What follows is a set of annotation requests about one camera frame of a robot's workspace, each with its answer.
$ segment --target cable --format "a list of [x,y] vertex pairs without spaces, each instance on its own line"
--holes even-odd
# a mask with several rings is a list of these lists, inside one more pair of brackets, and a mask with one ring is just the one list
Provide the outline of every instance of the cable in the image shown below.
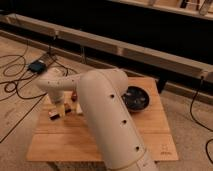
[[20,89],[18,89],[19,83],[20,83],[20,81],[18,81],[16,83],[15,91],[16,91],[16,94],[18,95],[18,97],[20,99],[23,99],[23,100],[32,100],[32,99],[36,99],[36,98],[39,98],[39,97],[43,97],[43,96],[45,96],[47,94],[47,93],[43,93],[43,94],[40,94],[40,95],[37,95],[37,96],[33,96],[33,97],[24,97],[24,96],[21,96],[20,93],[19,93]]
[[38,105],[38,103],[43,99],[44,96],[42,96],[28,111],[25,113],[25,115],[9,130],[9,132],[0,140],[0,143],[2,143],[12,132],[13,130],[28,116],[28,114]]
[[56,63],[58,64],[59,66],[63,67],[64,69],[66,69],[66,76],[68,75],[68,70],[72,71],[73,73],[75,74],[78,74],[78,72],[76,70],[74,70],[73,68],[69,68],[69,67],[66,67],[64,66],[63,64],[61,64],[60,62],[58,62],[57,60],[55,60],[52,55],[55,55],[52,53],[52,46],[49,45],[49,48],[48,48],[48,53],[49,53],[49,57]]
[[[194,101],[196,100],[196,97],[197,97],[197,95],[198,95],[198,93],[199,93],[199,91],[200,91],[200,88],[201,88],[201,86],[203,85],[203,81],[204,81],[204,77],[201,77],[200,84],[199,84],[199,86],[198,86],[197,91],[196,91],[195,94],[194,94],[194,97],[193,97],[192,102],[191,102],[191,105],[190,105],[190,115],[191,115],[192,119],[194,120],[194,122],[195,122],[196,124],[200,125],[201,127],[207,129],[207,130],[210,131],[210,132],[213,132],[213,130],[212,130],[211,128],[205,126],[205,125],[202,124],[200,121],[198,121],[198,120],[194,117],[193,112],[192,112],[192,107],[193,107]],[[209,143],[210,143],[211,141],[213,141],[213,139],[210,139],[210,140],[208,140],[208,141],[206,142],[205,151],[206,151],[206,155],[207,155],[209,161],[213,164],[213,160],[212,160],[212,158],[210,157],[209,150],[208,150],[208,145],[209,145]]]
[[198,124],[198,125],[200,125],[201,127],[205,128],[205,129],[207,129],[207,130],[209,130],[210,132],[213,132],[213,130],[212,130],[211,128],[205,126],[205,125],[202,124],[200,121],[198,121],[198,120],[195,118],[195,116],[194,116],[194,114],[193,114],[193,112],[192,112],[193,104],[194,104],[194,102],[195,102],[195,100],[196,100],[196,97],[197,97],[197,95],[198,95],[198,93],[199,93],[199,91],[200,91],[201,86],[203,85],[203,81],[204,81],[204,77],[201,77],[200,85],[198,86],[198,89],[197,89],[197,91],[196,91],[196,93],[195,93],[195,95],[194,95],[194,97],[193,97],[193,99],[192,99],[191,105],[190,105],[190,115],[191,115],[192,119],[194,120],[194,122],[195,122],[196,124]]
[[206,155],[207,155],[209,161],[213,164],[213,159],[211,158],[211,156],[209,154],[209,150],[208,150],[208,146],[209,146],[210,142],[213,142],[213,139],[210,139],[206,142],[205,150],[206,150]]

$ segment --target wooden tabletop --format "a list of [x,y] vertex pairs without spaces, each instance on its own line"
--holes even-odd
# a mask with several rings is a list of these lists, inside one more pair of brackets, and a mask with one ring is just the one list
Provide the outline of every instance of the wooden tabletop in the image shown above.
[[[145,110],[133,114],[132,117],[153,159],[156,161],[178,160],[155,80],[130,77],[129,85],[143,88],[150,97],[149,106]],[[70,94],[70,92],[66,92],[66,99]],[[27,160],[102,161],[84,116],[68,114],[65,118],[51,121],[48,110],[53,107],[47,98],[28,150]]]

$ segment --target black cable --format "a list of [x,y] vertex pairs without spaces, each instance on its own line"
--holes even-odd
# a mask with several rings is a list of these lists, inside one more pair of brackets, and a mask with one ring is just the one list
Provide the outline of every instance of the black cable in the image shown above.
[[[1,82],[0,84],[6,84],[5,87],[4,87],[4,90],[6,90],[5,92],[7,93],[7,88],[9,87],[10,84],[13,84],[13,85],[16,86],[16,83],[15,83],[16,81],[29,80],[29,79],[31,79],[33,76],[35,76],[35,74],[31,75],[31,76],[28,77],[28,78],[22,78],[22,79],[17,79],[17,80],[13,80],[13,81],[4,81],[4,82]],[[30,81],[28,81],[27,83],[25,83],[24,85],[22,85],[18,90],[21,90],[22,88],[24,88],[27,84],[29,84],[30,82],[32,82],[35,78],[31,79]],[[16,90],[16,87],[14,87],[14,89],[8,91],[8,93],[9,93],[9,92],[13,92],[13,91],[15,91],[15,90]],[[15,94],[16,94],[16,91],[15,91],[13,94],[11,94],[11,95],[9,95],[9,96],[7,96],[7,97],[5,97],[5,98],[0,99],[0,102],[9,99],[10,97],[14,96]]]
[[13,130],[28,116],[28,114],[37,106],[37,104],[43,99],[44,96],[42,96],[31,108],[30,110],[25,113],[25,115],[9,130],[9,132],[0,140],[0,143],[2,143],[12,132]]
[[211,158],[211,156],[209,154],[209,150],[208,150],[208,146],[209,146],[210,142],[213,142],[213,139],[210,139],[206,142],[205,150],[206,150],[206,155],[207,155],[209,161],[213,164],[213,159]]
[[194,95],[194,97],[193,97],[193,99],[192,99],[192,102],[191,102],[191,105],[190,105],[190,115],[191,115],[192,119],[194,120],[194,122],[195,122],[196,124],[200,125],[201,127],[207,129],[207,130],[210,131],[210,132],[213,132],[213,130],[212,130],[211,128],[205,126],[205,125],[202,124],[200,121],[198,121],[198,120],[195,118],[195,116],[194,116],[194,114],[193,114],[193,112],[192,112],[193,104],[194,104],[194,102],[195,102],[195,100],[196,100],[196,97],[197,97],[197,95],[198,95],[198,93],[199,93],[199,91],[200,91],[201,86],[203,85],[203,81],[204,81],[204,77],[201,78],[200,84],[199,84],[199,86],[198,86],[198,89],[197,89],[197,91],[196,91],[196,93],[195,93],[195,95]]
[[[190,105],[190,115],[191,115],[192,119],[194,120],[194,122],[195,122],[196,124],[200,125],[201,127],[207,129],[207,130],[210,131],[210,132],[213,132],[213,130],[212,130],[211,128],[205,126],[205,125],[202,124],[200,121],[198,121],[198,120],[195,118],[195,116],[193,115],[193,112],[192,112],[192,107],[193,107],[194,101],[196,100],[196,97],[197,97],[197,95],[198,95],[198,93],[199,93],[199,91],[200,91],[200,88],[201,88],[201,86],[203,85],[203,81],[204,81],[204,77],[201,77],[200,84],[199,84],[199,86],[198,86],[198,89],[197,89],[196,93],[194,94],[194,97],[193,97],[192,102],[191,102],[191,105]],[[206,142],[205,151],[206,151],[206,155],[207,155],[209,161],[213,164],[213,160],[212,160],[212,158],[210,157],[209,150],[208,150],[208,145],[209,145],[209,143],[210,143],[211,141],[213,141],[213,139],[210,139],[210,140],[208,140],[208,141]]]
[[64,66],[63,64],[61,64],[60,62],[57,61],[57,59],[55,60],[52,55],[55,55],[52,53],[52,48],[51,48],[51,45],[49,45],[49,50],[48,50],[48,53],[49,53],[49,57],[56,63],[58,64],[59,66],[63,67],[64,69],[66,69],[66,76],[68,75],[68,70],[72,71],[73,73],[75,74],[78,74],[78,72],[76,70],[74,70],[73,68],[69,68],[67,66]]

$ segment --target floor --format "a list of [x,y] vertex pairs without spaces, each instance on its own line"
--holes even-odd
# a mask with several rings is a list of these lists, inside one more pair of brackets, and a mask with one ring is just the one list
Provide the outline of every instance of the floor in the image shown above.
[[[0,56],[7,54],[22,54],[26,45],[0,37]],[[43,52],[39,49],[29,47],[25,55],[27,63],[38,58]],[[6,81],[2,74],[1,68],[11,58],[0,58],[0,81]],[[89,66],[59,58],[64,63],[78,72],[91,69]],[[0,97],[3,97],[2,86],[0,85]],[[38,93],[34,86],[34,81],[26,86],[21,92],[23,94]],[[191,99],[179,96],[177,94],[163,91],[160,95],[166,111],[169,125],[172,131],[174,142],[180,160],[176,162],[158,162],[157,166],[160,171],[211,171],[213,165],[209,162],[205,154],[205,143],[208,139],[213,138],[213,133],[209,132],[199,125],[195,124],[189,114]],[[35,100],[20,101],[18,97],[12,97],[8,101],[0,102],[0,136],[5,134],[11,125],[14,125],[20,117],[23,117],[23,110],[33,105]],[[42,162],[26,161],[26,153],[31,142],[34,128],[38,119],[38,113],[42,102],[27,115],[23,121],[14,129],[14,131],[0,143],[0,171],[49,171],[51,168]],[[193,112],[196,118],[202,123],[213,127],[213,105],[195,102]],[[213,143],[209,145],[210,155],[213,156]],[[102,163],[57,163],[62,171],[101,171],[104,170]]]

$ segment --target gray floor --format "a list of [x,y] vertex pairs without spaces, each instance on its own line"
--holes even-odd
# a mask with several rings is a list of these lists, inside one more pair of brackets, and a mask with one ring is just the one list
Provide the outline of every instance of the gray floor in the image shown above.
[[[5,54],[21,54],[25,45],[0,37],[0,56]],[[26,58],[28,62],[39,57],[42,51],[30,48]],[[77,69],[79,72],[91,69],[85,65],[60,59],[63,63]],[[206,131],[191,121],[189,106],[191,99],[185,98],[174,93],[164,91],[161,94],[172,135],[176,144],[180,160],[176,162],[159,162],[157,165],[162,171],[210,171],[213,165],[208,161],[205,154],[205,143],[213,138],[213,133]],[[0,144],[0,171],[48,171],[51,168],[46,163],[34,163],[26,161],[26,153],[30,144],[34,128],[38,119],[41,103],[28,115],[23,122]],[[0,102],[0,109],[11,108],[11,104]],[[201,102],[194,104],[193,112],[203,123],[213,128],[213,106]],[[213,143],[209,149],[213,156]],[[70,164],[58,163],[61,170],[72,171],[97,171],[104,170],[102,164]]]

